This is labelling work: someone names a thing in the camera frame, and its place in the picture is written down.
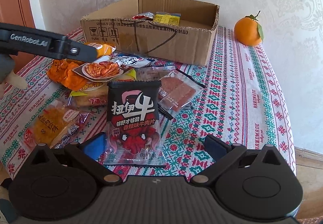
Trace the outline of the clear packet golden pastry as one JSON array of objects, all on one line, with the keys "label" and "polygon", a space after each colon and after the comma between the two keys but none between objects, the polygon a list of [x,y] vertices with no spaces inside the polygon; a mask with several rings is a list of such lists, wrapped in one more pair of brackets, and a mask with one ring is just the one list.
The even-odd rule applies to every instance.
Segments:
[{"label": "clear packet golden pastry", "polygon": [[55,100],[26,128],[22,143],[29,150],[38,144],[47,144],[51,149],[63,148],[74,141],[85,127],[92,114]]}]

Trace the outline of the black red beef jerky packet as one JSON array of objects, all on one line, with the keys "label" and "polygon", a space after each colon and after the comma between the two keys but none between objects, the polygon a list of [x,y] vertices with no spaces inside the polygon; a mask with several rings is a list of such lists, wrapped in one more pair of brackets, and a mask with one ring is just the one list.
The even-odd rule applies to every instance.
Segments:
[{"label": "black red beef jerky packet", "polygon": [[165,167],[158,110],[160,81],[108,84],[105,165]]}]

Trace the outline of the orange wrapper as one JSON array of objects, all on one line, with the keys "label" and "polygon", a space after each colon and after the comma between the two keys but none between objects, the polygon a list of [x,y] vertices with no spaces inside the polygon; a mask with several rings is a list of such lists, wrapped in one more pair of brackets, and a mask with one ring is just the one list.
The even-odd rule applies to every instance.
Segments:
[{"label": "orange wrapper", "polygon": [[55,83],[59,83],[66,88],[78,91],[88,80],[73,71],[79,65],[68,60],[53,60],[50,69],[47,71],[47,76]]}]

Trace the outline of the yellow toast slices packet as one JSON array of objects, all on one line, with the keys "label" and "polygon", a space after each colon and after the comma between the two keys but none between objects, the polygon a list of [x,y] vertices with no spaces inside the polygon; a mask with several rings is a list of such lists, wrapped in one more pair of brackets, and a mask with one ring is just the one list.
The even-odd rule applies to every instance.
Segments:
[{"label": "yellow toast slices packet", "polygon": [[107,105],[108,86],[113,81],[135,81],[136,70],[126,71],[124,74],[113,77],[107,81],[90,81],[79,91],[71,91],[67,105],[74,108],[96,107]]}]

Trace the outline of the clear packet brown meat slices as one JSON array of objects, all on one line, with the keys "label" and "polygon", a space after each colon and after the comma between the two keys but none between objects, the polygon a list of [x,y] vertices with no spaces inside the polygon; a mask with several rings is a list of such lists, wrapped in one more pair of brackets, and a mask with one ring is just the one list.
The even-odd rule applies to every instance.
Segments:
[{"label": "clear packet brown meat slices", "polygon": [[175,117],[205,86],[190,75],[173,69],[160,79],[159,106]]}]

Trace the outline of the white packet with food picture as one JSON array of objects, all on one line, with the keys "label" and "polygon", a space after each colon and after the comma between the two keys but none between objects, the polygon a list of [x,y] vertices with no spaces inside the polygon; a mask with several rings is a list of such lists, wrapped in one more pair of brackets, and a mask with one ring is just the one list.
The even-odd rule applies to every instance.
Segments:
[{"label": "white packet with food picture", "polygon": [[91,63],[82,64],[72,71],[92,82],[109,82],[137,68],[152,66],[155,60],[134,54],[114,53]]}]

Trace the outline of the yellow snack packet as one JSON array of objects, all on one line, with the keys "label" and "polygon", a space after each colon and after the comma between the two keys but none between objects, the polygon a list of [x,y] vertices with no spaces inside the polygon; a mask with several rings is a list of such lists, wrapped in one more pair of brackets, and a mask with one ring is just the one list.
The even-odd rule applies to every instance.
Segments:
[{"label": "yellow snack packet", "polygon": [[172,26],[179,26],[181,14],[180,13],[166,13],[166,12],[156,12],[153,17],[153,22],[168,24]]}]

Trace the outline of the embroidered patterned tablecloth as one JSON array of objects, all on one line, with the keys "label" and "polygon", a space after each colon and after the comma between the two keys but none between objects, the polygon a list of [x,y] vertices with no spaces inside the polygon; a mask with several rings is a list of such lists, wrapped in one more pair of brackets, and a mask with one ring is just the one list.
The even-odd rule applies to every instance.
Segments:
[{"label": "embroidered patterned tablecloth", "polygon": [[[51,59],[36,57],[19,75],[26,90],[5,87],[1,99],[1,172],[15,176],[27,150],[20,137],[48,104],[67,91],[47,77]],[[261,46],[246,47],[234,39],[233,31],[219,27],[207,66],[178,64],[178,69],[205,86],[172,121],[162,122],[164,168],[120,165],[111,167],[122,178],[128,175],[196,175],[212,163],[204,151],[204,138],[212,134],[227,144],[249,149],[272,144],[293,171],[296,156],[291,122],[278,79]]]}]

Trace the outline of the yellow orange bread packet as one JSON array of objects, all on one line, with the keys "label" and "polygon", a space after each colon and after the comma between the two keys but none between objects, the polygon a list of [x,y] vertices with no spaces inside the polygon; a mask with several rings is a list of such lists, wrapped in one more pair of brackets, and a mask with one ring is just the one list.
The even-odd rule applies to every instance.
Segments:
[{"label": "yellow orange bread packet", "polygon": [[105,44],[105,43],[93,43],[93,42],[87,42],[85,45],[94,47],[97,52],[97,58],[111,55],[115,52],[116,48],[113,45]]}]

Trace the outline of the clear packet dark brown cake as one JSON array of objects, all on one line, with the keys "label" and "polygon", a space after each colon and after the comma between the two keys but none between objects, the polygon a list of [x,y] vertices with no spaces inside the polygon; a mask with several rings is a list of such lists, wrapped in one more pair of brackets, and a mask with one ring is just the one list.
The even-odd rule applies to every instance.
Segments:
[{"label": "clear packet dark brown cake", "polygon": [[168,75],[171,71],[175,70],[175,66],[163,66],[163,67],[142,67],[136,69],[137,81],[155,81],[160,80],[165,75]]}]

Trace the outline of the brown cardboard box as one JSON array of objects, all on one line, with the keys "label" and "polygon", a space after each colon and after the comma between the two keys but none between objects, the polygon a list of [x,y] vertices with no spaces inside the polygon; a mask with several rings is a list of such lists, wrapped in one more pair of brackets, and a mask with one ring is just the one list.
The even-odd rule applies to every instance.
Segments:
[{"label": "brown cardboard box", "polygon": [[[136,19],[140,13],[180,13],[177,26]],[[219,5],[197,0],[120,0],[81,18],[87,42],[174,62],[208,63],[218,27]]]}]

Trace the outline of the orange with green leaf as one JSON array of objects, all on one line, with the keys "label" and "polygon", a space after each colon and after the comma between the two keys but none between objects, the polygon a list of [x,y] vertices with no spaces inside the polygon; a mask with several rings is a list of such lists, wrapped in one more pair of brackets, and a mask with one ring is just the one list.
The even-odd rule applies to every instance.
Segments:
[{"label": "orange with green leaf", "polygon": [[264,40],[263,28],[258,22],[258,15],[247,15],[234,26],[236,40],[246,46],[257,46]]}]

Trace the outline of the red silver small packet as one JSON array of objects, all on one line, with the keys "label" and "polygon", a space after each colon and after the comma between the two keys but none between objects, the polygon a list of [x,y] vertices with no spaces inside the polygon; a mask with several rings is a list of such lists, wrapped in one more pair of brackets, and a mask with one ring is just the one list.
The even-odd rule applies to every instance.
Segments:
[{"label": "red silver small packet", "polygon": [[147,21],[152,21],[154,19],[154,14],[151,12],[145,12],[145,13],[139,13],[135,16],[132,17],[133,20],[147,20]]}]

